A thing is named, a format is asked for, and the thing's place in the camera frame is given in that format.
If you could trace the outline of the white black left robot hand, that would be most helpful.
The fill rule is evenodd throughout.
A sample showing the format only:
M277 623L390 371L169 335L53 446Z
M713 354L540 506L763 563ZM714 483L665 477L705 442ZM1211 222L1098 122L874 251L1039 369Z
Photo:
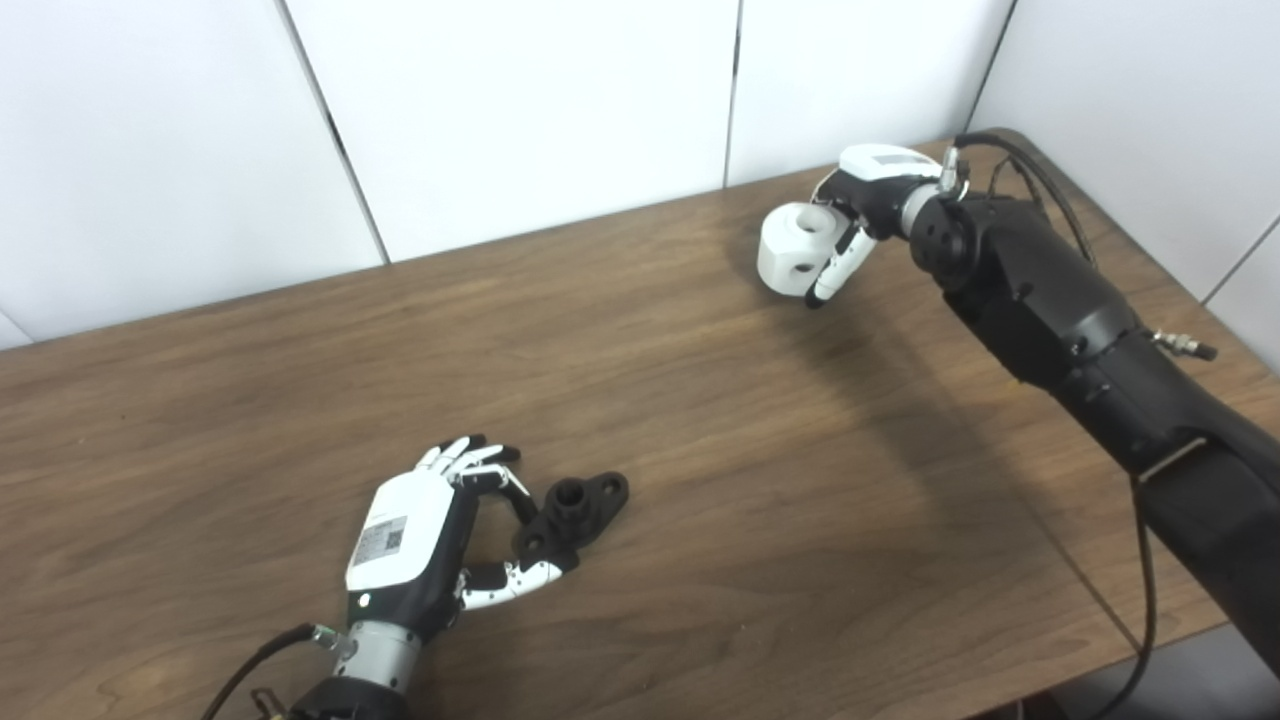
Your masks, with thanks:
M538 518L532 495L509 468L518 457L515 447L463 436L384 480L346 569L348 628L383 623L429 641L465 611L517 600L576 569L575 552L465 564L483 496L508 501L522 527Z

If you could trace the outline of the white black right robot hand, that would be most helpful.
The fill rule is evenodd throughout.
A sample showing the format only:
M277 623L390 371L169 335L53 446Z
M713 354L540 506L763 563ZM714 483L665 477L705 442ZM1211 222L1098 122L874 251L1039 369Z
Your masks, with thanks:
M913 149L856 143L838 156L836 168L812 192L809 204L847 220L831 255L804 295L809 309L823 307L849 282L877 245L904 238L904 215L938 193L945 165Z

